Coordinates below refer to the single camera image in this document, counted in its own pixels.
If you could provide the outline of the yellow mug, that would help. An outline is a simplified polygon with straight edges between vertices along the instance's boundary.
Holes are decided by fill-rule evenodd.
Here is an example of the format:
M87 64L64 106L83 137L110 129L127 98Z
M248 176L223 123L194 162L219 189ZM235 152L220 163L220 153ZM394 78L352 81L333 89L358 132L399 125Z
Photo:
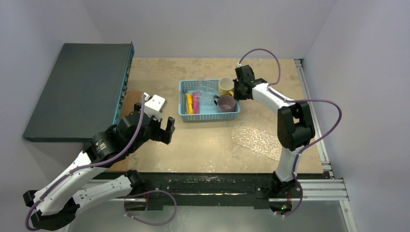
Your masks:
M218 92L220 95L234 97L234 80L230 77L221 78L218 83Z

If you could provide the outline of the purple translucent mug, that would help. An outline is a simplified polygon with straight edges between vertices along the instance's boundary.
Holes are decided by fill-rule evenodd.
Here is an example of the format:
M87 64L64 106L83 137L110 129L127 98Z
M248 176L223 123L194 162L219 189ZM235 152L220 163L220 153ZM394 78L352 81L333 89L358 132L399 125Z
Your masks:
M234 112L236 110L237 102L230 95L214 95L213 100L219 113L229 113Z

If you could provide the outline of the light blue perforated basket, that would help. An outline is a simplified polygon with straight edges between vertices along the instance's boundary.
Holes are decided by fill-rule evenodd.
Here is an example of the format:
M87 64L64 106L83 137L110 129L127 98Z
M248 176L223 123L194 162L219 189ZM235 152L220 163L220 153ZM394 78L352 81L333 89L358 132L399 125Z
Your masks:
M240 103L237 102L237 107L234 112L229 113L219 113L217 111L216 105L204 105L199 102L200 112L198 114L188 113L183 114L183 103L182 103L182 90L185 88L187 93L192 94L194 91L197 91L198 80L182 80L179 82L179 104L178 104L178 113L182 117L184 122L206 122L206 121L226 121L236 119L241 111Z

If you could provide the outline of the clear plastic packaging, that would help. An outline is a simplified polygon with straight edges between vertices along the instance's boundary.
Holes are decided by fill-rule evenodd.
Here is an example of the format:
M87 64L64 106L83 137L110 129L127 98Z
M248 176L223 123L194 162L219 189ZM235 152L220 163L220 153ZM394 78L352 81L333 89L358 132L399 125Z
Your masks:
M197 83L198 100L201 104L212 105L219 94L219 79L199 79Z

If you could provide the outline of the pink toothpaste tube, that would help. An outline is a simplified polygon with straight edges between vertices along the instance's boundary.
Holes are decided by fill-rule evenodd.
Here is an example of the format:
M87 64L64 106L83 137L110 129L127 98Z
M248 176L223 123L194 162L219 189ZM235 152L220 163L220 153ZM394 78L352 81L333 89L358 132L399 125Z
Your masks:
M200 112L199 97L198 97L197 91L194 91L192 93L192 107L193 107L194 114L198 114Z

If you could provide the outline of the clear textured oval tray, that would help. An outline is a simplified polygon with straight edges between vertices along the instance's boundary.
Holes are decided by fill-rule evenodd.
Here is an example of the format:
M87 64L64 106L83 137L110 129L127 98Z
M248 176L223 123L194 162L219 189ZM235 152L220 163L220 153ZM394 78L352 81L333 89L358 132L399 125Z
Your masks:
M231 137L238 145L257 154L279 161L282 145L276 135L263 130L240 124L232 129Z

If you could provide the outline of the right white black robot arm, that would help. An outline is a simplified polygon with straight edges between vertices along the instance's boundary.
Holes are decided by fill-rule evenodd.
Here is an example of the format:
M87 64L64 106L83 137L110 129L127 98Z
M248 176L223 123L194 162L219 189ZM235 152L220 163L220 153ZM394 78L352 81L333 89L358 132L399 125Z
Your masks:
M296 169L303 148L315 137L308 103L296 103L276 91L262 78L255 78L249 65L235 69L234 97L262 103L277 116L277 137L282 146L278 166L273 172L271 193L282 197L295 186Z

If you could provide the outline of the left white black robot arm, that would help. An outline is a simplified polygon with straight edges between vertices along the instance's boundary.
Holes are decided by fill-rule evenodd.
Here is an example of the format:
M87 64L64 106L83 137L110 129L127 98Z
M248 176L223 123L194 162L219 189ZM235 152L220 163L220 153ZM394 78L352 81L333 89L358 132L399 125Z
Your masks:
M136 110L118 124L95 134L70 166L50 184L24 193L23 199L29 208L26 229L55 231L69 225L76 215L105 201L137 197L147 201L151 194L160 193L160 190L148 190L136 170L128 170L93 188L83 189L83 186L149 140L169 144L174 124L175 119L169 117L166 128L162 129L161 120Z

